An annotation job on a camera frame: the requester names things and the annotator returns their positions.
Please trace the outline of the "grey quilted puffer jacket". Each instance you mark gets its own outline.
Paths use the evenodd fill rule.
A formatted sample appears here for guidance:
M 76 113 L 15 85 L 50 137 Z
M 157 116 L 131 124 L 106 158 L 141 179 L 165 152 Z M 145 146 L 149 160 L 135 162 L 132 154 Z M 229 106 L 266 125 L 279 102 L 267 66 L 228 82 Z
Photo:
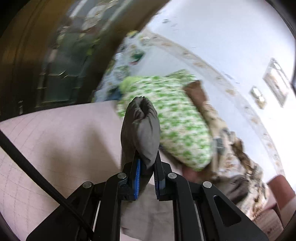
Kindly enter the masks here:
M 140 191 L 126 201 L 125 235 L 138 240 L 264 240 L 265 234 L 211 182 L 187 181 L 174 172 L 166 180 L 171 201 L 158 201 L 154 162 L 159 151 L 157 111 L 145 97 L 128 105 L 121 129 L 122 164 L 140 155 Z

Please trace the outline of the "green checkered pillow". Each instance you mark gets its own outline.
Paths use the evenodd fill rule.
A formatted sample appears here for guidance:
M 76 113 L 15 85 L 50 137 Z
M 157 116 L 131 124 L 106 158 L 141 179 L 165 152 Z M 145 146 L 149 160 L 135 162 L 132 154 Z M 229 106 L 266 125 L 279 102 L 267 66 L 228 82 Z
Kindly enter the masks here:
M 184 69 L 167 76 L 129 76 L 119 84 L 122 98 L 117 112 L 123 117 L 135 97 L 148 98 L 158 113 L 161 146 L 183 164 L 201 171 L 211 162 L 213 141 L 202 115 L 183 89 L 194 79 Z

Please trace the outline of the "pink quilted mattress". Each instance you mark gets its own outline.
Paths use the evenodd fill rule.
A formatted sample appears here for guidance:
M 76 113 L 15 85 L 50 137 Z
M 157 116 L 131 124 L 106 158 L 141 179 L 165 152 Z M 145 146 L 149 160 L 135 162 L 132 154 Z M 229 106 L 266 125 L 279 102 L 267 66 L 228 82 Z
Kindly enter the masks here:
M 115 101 L 30 113 L 1 122 L 1 130 L 30 163 L 64 196 L 81 184 L 104 182 L 149 146 L 122 133 Z M 135 202 L 123 202 L 121 240 L 173 240 L 173 206 L 156 198 L 151 179 Z M 1 214 L 25 240 L 58 206 L 1 151 Z

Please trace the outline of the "leaf print blanket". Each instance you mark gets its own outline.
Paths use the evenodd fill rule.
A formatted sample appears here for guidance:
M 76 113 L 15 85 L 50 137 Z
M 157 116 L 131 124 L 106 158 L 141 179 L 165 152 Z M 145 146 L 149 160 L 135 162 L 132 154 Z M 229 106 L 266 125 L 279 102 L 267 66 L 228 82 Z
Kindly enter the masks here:
M 189 83 L 184 91 L 206 121 L 214 148 L 210 164 L 201 171 L 184 164 L 183 176 L 190 182 L 212 182 L 248 218 L 254 220 L 269 198 L 269 188 L 262 180 L 263 169 L 244 153 L 241 139 L 229 130 L 208 102 L 201 81 Z

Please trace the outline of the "red brown sofa headboard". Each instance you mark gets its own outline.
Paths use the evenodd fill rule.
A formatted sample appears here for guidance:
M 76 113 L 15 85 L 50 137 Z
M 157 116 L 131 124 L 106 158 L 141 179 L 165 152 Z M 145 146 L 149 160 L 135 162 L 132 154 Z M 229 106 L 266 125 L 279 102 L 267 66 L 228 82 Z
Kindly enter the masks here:
M 295 212 L 295 191 L 283 175 L 268 182 L 270 196 L 264 210 L 254 223 L 269 240 L 276 240 L 286 228 Z

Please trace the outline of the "clear plastic bag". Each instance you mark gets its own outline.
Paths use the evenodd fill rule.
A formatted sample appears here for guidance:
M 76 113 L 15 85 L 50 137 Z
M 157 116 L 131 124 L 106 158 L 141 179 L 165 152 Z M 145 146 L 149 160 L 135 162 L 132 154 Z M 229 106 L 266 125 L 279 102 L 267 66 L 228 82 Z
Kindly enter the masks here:
M 93 91 L 91 101 L 121 99 L 120 83 L 135 73 L 137 64 L 144 58 L 150 45 L 149 37 L 138 31 L 130 31 L 111 58 L 102 80 Z

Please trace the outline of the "dark wooden glass cabinet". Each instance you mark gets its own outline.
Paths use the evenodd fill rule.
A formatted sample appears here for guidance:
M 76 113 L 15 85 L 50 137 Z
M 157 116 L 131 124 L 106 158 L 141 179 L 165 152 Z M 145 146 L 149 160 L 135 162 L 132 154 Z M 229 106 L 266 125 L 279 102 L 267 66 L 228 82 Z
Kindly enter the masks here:
M 165 1 L 1 1 L 1 120 L 87 103 L 120 42 Z

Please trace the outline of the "small wall socket plate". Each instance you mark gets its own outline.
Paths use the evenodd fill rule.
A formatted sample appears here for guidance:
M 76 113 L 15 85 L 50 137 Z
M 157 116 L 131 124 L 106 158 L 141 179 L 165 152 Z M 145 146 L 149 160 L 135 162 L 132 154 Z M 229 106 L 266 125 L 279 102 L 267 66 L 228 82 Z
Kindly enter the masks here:
M 257 87 L 253 86 L 252 89 L 250 90 L 250 94 L 254 98 L 254 101 L 258 105 L 258 107 L 260 109 L 264 109 L 266 105 L 266 99 L 264 98 L 260 90 Z

